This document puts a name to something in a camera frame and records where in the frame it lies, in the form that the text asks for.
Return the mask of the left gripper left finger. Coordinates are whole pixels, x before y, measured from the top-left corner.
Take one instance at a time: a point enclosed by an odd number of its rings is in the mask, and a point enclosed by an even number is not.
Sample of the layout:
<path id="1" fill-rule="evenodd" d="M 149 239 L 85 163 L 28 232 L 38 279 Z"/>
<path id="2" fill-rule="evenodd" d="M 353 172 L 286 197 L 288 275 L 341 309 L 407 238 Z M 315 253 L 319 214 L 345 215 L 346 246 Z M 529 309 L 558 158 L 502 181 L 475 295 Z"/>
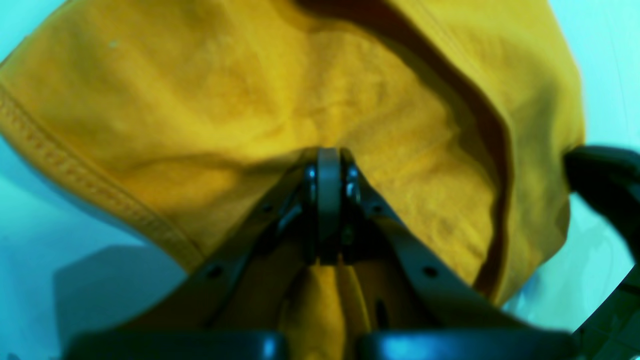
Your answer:
<path id="1" fill-rule="evenodd" d="M 337 148 L 309 148 L 240 228 L 160 303 L 76 337 L 65 360 L 288 360 L 275 329 L 298 273 L 336 264 L 343 171 Z"/>

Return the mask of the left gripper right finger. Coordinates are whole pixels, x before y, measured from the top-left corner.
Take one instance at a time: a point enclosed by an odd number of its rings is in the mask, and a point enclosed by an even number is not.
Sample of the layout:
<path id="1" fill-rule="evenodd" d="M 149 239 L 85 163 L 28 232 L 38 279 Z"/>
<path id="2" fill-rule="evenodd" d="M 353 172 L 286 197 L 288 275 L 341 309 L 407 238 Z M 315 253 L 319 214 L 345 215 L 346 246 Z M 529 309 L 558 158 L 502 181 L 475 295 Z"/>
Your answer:
<path id="1" fill-rule="evenodd" d="M 342 259 L 359 277 L 371 329 L 359 360 L 578 360 L 570 333 L 503 313 L 455 275 L 402 223 L 340 150 Z"/>

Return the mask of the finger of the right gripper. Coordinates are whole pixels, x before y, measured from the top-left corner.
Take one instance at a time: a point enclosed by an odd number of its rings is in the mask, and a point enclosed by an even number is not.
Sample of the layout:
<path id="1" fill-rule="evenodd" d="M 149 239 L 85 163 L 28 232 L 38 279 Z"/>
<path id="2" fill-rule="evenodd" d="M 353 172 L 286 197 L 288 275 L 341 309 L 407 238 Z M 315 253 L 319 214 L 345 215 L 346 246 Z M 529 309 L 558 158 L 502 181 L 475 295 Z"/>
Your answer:
<path id="1" fill-rule="evenodd" d="M 613 146 L 579 146 L 564 155 L 572 192 L 605 217 L 640 257 L 640 155 Z"/>

